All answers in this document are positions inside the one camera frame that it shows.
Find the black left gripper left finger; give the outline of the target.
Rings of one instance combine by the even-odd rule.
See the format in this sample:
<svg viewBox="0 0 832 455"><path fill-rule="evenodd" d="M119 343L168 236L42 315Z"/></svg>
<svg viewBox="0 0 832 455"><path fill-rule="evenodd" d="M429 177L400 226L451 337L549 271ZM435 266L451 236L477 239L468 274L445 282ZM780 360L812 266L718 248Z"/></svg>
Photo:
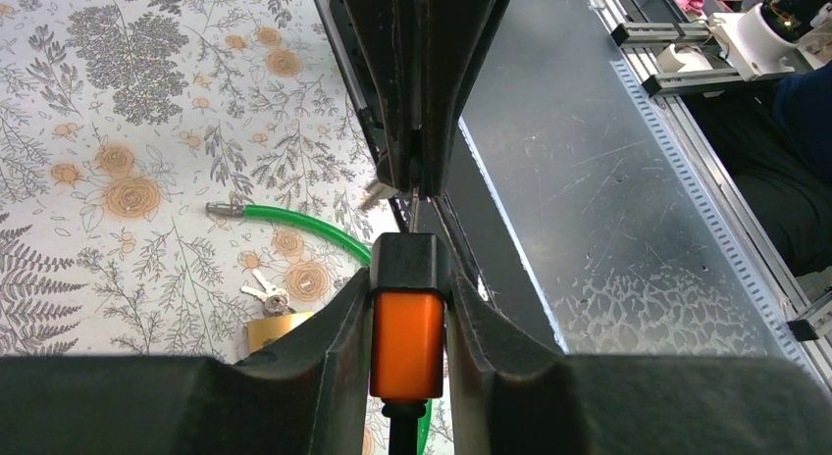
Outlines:
<svg viewBox="0 0 832 455"><path fill-rule="evenodd" d="M5 357L5 454L358 454L369 273L288 334L209 357Z"/></svg>

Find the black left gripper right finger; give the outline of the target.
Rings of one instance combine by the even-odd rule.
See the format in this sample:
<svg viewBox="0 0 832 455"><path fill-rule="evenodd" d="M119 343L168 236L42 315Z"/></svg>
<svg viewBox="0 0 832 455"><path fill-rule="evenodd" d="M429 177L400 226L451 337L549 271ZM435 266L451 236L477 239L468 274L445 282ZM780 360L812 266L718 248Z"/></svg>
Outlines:
<svg viewBox="0 0 832 455"><path fill-rule="evenodd" d="M457 274L447 329L458 454L827 454L831 405L776 358L567 355Z"/></svg>

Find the orange black padlock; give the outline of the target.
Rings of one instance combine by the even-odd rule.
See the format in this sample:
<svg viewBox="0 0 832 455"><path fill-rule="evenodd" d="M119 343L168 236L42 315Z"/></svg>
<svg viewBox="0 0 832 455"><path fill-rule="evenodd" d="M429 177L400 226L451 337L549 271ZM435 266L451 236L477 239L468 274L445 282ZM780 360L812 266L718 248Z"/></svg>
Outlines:
<svg viewBox="0 0 832 455"><path fill-rule="evenodd" d="M390 420L389 454L417 454L427 403L443 393L447 249L430 233L384 233L373 245L370 394Z"/></svg>

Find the brass padlock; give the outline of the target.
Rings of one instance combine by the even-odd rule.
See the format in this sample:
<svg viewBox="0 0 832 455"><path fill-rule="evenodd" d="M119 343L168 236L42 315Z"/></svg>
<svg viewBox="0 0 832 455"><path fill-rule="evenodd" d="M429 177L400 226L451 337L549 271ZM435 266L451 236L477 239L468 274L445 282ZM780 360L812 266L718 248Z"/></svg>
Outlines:
<svg viewBox="0 0 832 455"><path fill-rule="evenodd" d="M249 322L246 325L249 352L254 353L280 339L313 315L313 312L296 312Z"/></svg>

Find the green cable lock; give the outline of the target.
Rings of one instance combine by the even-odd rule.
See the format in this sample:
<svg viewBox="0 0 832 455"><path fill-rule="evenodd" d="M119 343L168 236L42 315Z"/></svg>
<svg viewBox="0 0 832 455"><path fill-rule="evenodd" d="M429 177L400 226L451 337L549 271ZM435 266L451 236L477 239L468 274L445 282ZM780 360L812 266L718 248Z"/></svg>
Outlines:
<svg viewBox="0 0 832 455"><path fill-rule="evenodd" d="M308 215L278 207L224 202L207 202L205 211L221 217L262 220L310 231L341 247L362 265L368 266L371 261L370 249L364 243L343 230Z"/></svg>

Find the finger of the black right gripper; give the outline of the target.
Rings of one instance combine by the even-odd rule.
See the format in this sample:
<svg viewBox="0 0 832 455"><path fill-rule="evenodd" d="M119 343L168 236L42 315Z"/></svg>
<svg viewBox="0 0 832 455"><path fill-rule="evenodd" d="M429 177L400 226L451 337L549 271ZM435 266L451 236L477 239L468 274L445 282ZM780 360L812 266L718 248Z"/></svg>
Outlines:
<svg viewBox="0 0 832 455"><path fill-rule="evenodd" d="M509 0L416 0L418 191L444 188L462 110Z"/></svg>
<svg viewBox="0 0 832 455"><path fill-rule="evenodd" d="M379 98L390 185L410 191L415 132L414 0L343 1Z"/></svg>

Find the silver keys bunch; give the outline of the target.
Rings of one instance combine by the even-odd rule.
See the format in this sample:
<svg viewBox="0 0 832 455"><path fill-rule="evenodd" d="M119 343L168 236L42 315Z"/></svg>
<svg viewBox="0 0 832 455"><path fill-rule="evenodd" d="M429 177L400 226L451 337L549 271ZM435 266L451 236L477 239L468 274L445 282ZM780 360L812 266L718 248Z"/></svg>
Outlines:
<svg viewBox="0 0 832 455"><path fill-rule="evenodd" d="M287 316L295 312L290 306L288 293L285 289L279 288L268 281L259 269L252 269L251 274L258 286L245 284L239 289L241 293L260 301L266 313L270 316Z"/></svg>

